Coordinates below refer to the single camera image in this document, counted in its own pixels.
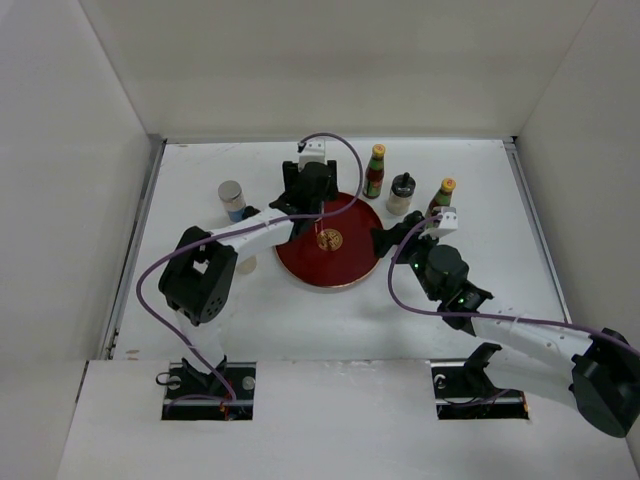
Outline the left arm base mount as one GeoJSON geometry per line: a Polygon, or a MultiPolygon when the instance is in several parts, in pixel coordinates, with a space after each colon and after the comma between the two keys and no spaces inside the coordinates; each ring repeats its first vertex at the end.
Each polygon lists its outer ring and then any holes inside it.
{"type": "Polygon", "coordinates": [[[197,370],[185,358],[171,363],[155,382],[164,389],[164,421],[250,421],[256,391],[256,363],[222,362],[217,371],[235,392],[231,393],[211,372],[197,370]]]}

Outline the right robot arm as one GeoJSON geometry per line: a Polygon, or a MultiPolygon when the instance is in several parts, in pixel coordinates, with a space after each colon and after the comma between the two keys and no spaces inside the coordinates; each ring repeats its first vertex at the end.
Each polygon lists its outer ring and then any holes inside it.
{"type": "Polygon", "coordinates": [[[442,208],[432,218],[415,211],[390,229],[373,228],[377,258],[408,265],[432,316],[451,329],[481,340],[464,364],[464,384],[473,394],[519,390],[564,404],[591,426],[624,438],[639,418],[639,352],[620,333],[506,313],[483,313],[493,295],[468,279],[459,251],[441,243],[456,231],[457,214],[442,208]]]}

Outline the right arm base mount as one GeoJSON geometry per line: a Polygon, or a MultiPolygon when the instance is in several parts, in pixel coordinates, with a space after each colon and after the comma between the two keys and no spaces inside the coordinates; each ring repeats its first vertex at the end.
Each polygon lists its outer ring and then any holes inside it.
{"type": "Polygon", "coordinates": [[[523,392],[493,386],[463,362],[434,362],[431,375],[439,420],[528,420],[523,392]]]}

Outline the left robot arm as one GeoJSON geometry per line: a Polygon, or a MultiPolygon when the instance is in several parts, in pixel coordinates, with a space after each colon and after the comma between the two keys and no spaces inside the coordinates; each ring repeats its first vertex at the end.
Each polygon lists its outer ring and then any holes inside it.
{"type": "Polygon", "coordinates": [[[191,327],[213,321],[228,300],[236,266],[249,257],[290,243],[311,230],[324,213],[324,203],[338,196],[337,162],[294,162],[282,166],[284,192],[269,207],[254,210],[239,223],[216,231],[197,226],[187,229],[169,259],[159,291],[176,313],[174,333],[202,363],[190,375],[190,386],[206,399],[217,395],[235,399],[224,376],[226,356],[207,360],[188,337],[191,327]]]}

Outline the white bead jar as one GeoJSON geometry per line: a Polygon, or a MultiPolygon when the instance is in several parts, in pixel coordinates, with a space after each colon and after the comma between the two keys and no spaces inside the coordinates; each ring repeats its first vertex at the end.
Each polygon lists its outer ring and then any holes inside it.
{"type": "Polygon", "coordinates": [[[229,219],[234,223],[240,222],[246,208],[240,184],[234,180],[224,181],[218,187],[218,197],[229,219]]]}

